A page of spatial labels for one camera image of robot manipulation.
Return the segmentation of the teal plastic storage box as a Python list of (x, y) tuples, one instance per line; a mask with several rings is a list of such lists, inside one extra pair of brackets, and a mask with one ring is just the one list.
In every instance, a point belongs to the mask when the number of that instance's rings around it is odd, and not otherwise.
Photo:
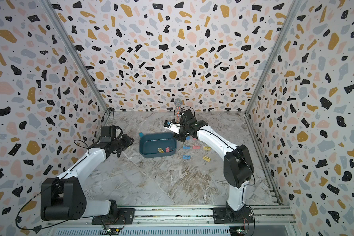
[(139, 153), (144, 158), (172, 156), (176, 149), (177, 141), (173, 132), (144, 134), (140, 138)]

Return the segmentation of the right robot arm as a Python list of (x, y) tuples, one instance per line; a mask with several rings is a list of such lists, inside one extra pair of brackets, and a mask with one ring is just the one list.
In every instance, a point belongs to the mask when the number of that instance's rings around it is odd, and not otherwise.
[(230, 185), (226, 208), (237, 212), (245, 207), (245, 192), (254, 178), (254, 166), (245, 145), (236, 145), (214, 131), (206, 121), (197, 120), (190, 110), (180, 113), (180, 121), (164, 122), (164, 128), (185, 142), (188, 136), (204, 142), (223, 159), (223, 175)]

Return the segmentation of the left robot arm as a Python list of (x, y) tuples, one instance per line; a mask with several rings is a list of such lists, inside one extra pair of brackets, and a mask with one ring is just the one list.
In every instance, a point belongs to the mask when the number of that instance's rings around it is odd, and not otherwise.
[(134, 139), (123, 134), (118, 139), (107, 139), (88, 147), (75, 164), (56, 178), (46, 179), (41, 186), (40, 217), (44, 221), (78, 220), (97, 217), (114, 223), (119, 218), (115, 200), (87, 200), (82, 184), (96, 167), (111, 154), (121, 156)]

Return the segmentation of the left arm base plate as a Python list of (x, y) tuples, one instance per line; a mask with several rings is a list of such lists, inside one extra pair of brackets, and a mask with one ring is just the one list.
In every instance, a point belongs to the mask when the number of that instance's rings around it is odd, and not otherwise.
[(92, 225), (131, 225), (134, 219), (134, 208), (119, 208), (116, 213), (108, 213), (102, 216), (94, 216)]

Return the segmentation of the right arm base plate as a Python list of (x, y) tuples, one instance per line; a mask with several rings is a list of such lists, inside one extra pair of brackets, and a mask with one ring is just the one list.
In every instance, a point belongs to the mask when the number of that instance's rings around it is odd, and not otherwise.
[(253, 213), (248, 207), (238, 211), (233, 211), (230, 207), (215, 207), (212, 209), (212, 214), (215, 224), (254, 223)]

